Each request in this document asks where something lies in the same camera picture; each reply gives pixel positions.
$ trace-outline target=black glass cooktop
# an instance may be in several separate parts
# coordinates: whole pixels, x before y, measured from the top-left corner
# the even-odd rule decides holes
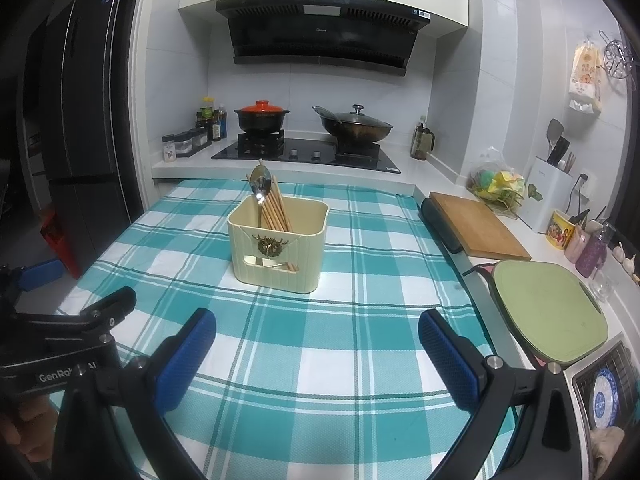
[[[211,157],[212,159],[242,158],[247,160],[282,160],[346,166],[363,170],[399,174],[400,170],[375,143],[356,146],[330,140],[287,139],[279,131],[267,136],[239,134],[238,142]]]

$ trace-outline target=plastic bag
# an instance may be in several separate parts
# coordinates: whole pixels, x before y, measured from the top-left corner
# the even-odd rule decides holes
[[[499,150],[486,150],[471,171],[467,189],[494,212],[515,216],[524,199],[524,177],[507,165]]]
[[[574,67],[569,80],[569,107],[593,114],[602,109],[600,102],[600,51],[591,41],[575,49]]]

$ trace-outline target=teal plaid tablecloth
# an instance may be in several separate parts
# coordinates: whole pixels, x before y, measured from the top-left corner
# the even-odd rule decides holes
[[[226,216],[245,182],[188,180],[129,227],[60,307],[74,314],[129,285],[135,311],[113,329],[123,360],[150,354],[204,306],[218,335],[180,406],[166,416],[212,479],[425,479],[468,414],[452,402],[417,337],[437,308],[484,353],[490,345],[450,262],[409,196],[281,184],[330,208],[318,289],[238,282]],[[121,411],[122,431],[155,478]],[[503,424],[480,478],[514,427]]]

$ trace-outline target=white countertop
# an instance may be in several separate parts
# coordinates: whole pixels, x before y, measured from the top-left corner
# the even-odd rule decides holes
[[[326,139],[329,136],[324,133],[315,132],[290,132],[289,137],[306,139]],[[245,174],[249,173],[256,162],[254,160],[212,160],[211,157],[237,140],[237,134],[215,142],[211,146],[188,158],[179,158],[175,162],[156,162],[152,167],[153,178],[160,179],[184,179],[184,178],[234,178],[245,179]],[[341,166],[328,166],[324,164],[305,164],[302,162],[281,162],[269,161],[270,170],[277,174],[280,182],[295,182],[299,184],[350,184],[352,186],[364,186],[374,189],[385,190],[402,194],[412,195],[418,203],[427,197],[431,191],[453,194],[466,198],[472,198],[471,193],[462,186],[456,186],[446,178],[433,164],[430,159],[427,161],[415,160],[411,158],[405,146],[399,146],[390,142],[380,142],[384,152],[400,169],[400,174],[386,173],[382,171],[361,170],[357,168],[345,168]],[[569,262],[562,251],[552,247],[542,234],[533,232],[524,222],[519,219],[498,217],[505,226],[515,235],[523,247],[529,252],[532,260],[539,262],[552,262],[569,269],[583,282],[588,280],[581,276],[575,269],[574,264]],[[469,258],[461,253],[452,255],[459,272],[465,272],[471,266],[479,263],[487,263],[484,258]],[[615,292],[609,298],[608,303],[600,303],[607,325],[609,327],[609,338],[622,332],[629,342],[634,356],[640,353],[640,287],[638,287],[630,277],[628,277],[620,264],[612,257],[605,263],[605,270],[609,275],[615,276]],[[519,345],[504,341],[505,344],[497,344],[500,341],[500,333],[504,333],[504,322],[499,316],[495,317],[495,326],[492,327],[489,320],[485,319],[488,312],[481,314],[487,329],[494,339],[494,344],[498,353],[500,350],[510,352],[511,355],[504,355],[512,365],[530,366],[524,352]]]

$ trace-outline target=red object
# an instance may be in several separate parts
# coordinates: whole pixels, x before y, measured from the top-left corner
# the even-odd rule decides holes
[[[81,276],[80,269],[78,269],[78,264],[76,264],[76,260],[71,253],[71,249],[69,249],[69,246],[66,243],[65,235],[60,228],[58,217],[55,212],[49,213],[44,219],[40,229],[40,234],[45,239],[49,247],[51,247],[57,254],[60,261],[65,264],[66,270],[69,271],[69,274],[71,274],[74,279],[79,279]]]
[[[270,105],[268,101],[256,101],[255,105],[240,108],[241,112],[283,112],[284,108]]]

